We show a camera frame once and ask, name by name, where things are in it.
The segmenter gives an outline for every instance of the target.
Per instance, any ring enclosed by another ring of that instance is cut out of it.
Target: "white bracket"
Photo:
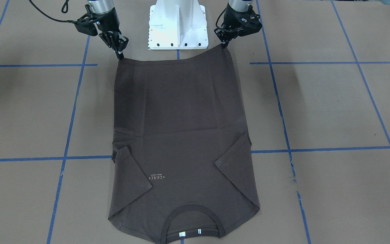
[[[198,0],[157,0],[150,7],[149,49],[204,49],[205,7]]]

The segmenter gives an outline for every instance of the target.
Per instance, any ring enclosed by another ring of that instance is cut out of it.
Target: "gray floor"
[[[147,50],[155,1],[114,1],[127,58],[205,51]],[[36,3],[64,20],[85,12],[84,0],[67,15],[62,0]],[[214,47],[226,1],[200,3]],[[229,49],[262,210],[223,239],[184,242],[390,243],[390,6],[255,3],[263,31]],[[116,65],[99,37],[0,0],[0,244],[148,243],[107,220]]]

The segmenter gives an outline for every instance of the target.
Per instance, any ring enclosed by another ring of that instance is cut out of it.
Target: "dark gray t-shirt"
[[[230,53],[119,61],[109,221],[157,244],[222,237],[260,204]]]

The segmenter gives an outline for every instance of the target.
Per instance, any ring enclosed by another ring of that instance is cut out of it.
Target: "shirt logo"
[[[162,174],[153,174],[153,175],[150,175],[150,177],[148,178],[149,180],[158,180],[158,179],[164,179],[165,176],[163,176]]]

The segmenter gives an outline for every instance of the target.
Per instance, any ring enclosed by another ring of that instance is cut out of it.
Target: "white plastic stand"
[[[149,49],[203,49],[209,45],[205,7],[198,0],[157,0],[150,7]]]

